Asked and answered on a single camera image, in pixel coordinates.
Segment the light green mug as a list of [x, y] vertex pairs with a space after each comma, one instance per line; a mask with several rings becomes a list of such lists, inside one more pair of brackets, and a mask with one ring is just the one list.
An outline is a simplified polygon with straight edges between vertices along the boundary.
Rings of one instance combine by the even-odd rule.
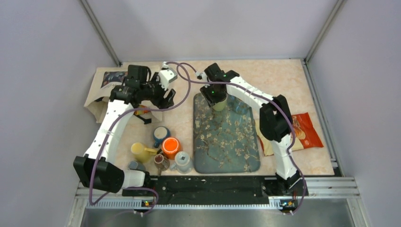
[[227, 106], [227, 96], [225, 97], [224, 100], [222, 100], [221, 102], [216, 103], [215, 105], [212, 106], [212, 109], [214, 111], [223, 111], [225, 109], [225, 107]]

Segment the light blue mug yellow inside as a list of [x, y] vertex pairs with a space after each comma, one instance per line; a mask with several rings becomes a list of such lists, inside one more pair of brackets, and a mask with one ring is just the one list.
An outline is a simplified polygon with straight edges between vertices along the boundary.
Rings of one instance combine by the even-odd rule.
[[249, 113], [249, 105], [243, 102], [241, 99], [229, 95], [227, 100], [227, 105], [231, 111], [236, 114], [247, 114]]

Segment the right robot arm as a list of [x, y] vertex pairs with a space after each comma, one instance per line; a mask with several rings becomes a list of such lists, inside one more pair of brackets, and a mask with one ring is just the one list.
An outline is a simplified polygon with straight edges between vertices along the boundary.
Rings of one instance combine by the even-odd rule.
[[239, 73], [233, 70], [225, 72], [217, 63], [196, 76], [204, 83], [200, 91], [210, 107], [217, 106], [227, 96], [233, 96], [259, 111], [259, 130], [271, 143], [276, 159], [278, 191], [290, 195], [302, 176], [292, 157], [295, 132], [287, 99], [283, 95], [272, 96], [259, 90]]

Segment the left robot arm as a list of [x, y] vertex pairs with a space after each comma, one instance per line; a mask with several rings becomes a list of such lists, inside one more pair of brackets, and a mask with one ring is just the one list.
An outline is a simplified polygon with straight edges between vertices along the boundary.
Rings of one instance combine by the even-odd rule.
[[110, 93], [102, 124], [84, 155], [74, 159], [73, 167], [83, 184], [91, 189], [117, 193], [133, 187], [139, 195], [150, 193], [152, 183], [143, 171], [124, 171], [114, 165], [117, 148], [124, 129], [143, 101], [150, 101], [155, 109], [169, 109], [174, 105], [174, 89], [169, 85], [177, 73], [167, 65], [149, 77], [147, 66], [129, 65], [122, 84]]

